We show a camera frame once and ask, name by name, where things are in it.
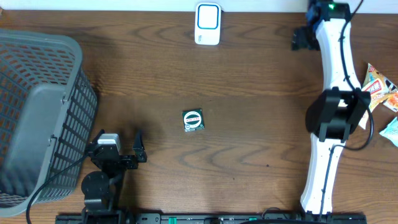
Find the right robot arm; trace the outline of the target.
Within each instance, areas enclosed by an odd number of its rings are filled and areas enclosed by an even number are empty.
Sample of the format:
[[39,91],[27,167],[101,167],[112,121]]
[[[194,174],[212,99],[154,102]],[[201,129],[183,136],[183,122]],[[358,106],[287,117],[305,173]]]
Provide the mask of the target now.
[[323,89],[308,107],[305,127],[310,134],[311,157],[300,198],[306,214],[332,213],[332,194],[341,153],[347,149],[365,113],[371,94],[361,89],[351,50],[351,20],[356,13],[346,2],[310,0],[305,26],[294,30],[292,50],[321,53]]

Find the yellow snack bag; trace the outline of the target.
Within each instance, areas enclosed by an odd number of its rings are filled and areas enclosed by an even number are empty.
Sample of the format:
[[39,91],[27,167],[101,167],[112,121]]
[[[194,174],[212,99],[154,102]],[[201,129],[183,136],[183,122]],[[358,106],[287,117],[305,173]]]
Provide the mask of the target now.
[[362,91],[370,92],[371,102],[369,109],[370,112],[373,112],[379,104],[383,104],[388,97],[387,94],[397,92],[397,85],[369,63]]

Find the light teal wipes packet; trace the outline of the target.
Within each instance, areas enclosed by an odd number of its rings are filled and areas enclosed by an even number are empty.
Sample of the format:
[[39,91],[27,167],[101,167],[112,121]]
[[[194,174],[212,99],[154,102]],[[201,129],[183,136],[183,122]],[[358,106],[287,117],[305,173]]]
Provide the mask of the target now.
[[397,117],[395,117],[385,129],[383,129],[380,133],[381,136],[390,140],[393,145],[398,147],[398,121]]

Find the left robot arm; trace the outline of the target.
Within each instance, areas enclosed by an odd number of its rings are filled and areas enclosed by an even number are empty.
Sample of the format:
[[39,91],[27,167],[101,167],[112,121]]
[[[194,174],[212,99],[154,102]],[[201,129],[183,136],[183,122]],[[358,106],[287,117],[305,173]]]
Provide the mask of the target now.
[[85,209],[83,223],[134,223],[134,215],[126,209],[118,208],[118,202],[127,170],[137,169],[147,161],[138,131],[132,150],[133,154],[120,154],[121,142],[118,134],[106,134],[101,130],[85,149],[85,154],[98,168],[86,175],[81,183]]

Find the small dark green box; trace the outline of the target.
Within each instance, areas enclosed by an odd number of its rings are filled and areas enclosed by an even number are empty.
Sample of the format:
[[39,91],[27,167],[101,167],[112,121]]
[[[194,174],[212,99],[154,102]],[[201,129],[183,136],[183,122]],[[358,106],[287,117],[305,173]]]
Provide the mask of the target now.
[[205,128],[202,109],[187,110],[182,112],[184,131],[192,132]]

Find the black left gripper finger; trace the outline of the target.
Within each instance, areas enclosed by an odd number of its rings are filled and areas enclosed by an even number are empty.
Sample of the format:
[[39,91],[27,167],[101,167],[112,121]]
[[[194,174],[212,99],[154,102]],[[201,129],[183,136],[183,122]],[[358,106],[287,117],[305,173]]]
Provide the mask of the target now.
[[99,133],[94,137],[93,143],[97,143],[97,142],[98,142],[98,139],[101,137],[102,134],[104,134],[104,129],[101,129],[101,130],[99,131]]
[[146,154],[146,150],[144,147],[144,143],[142,141],[142,131],[141,130],[138,130],[138,132],[135,136],[135,140],[134,140],[132,149],[135,152],[135,156],[136,156],[138,162],[147,162],[147,154]]

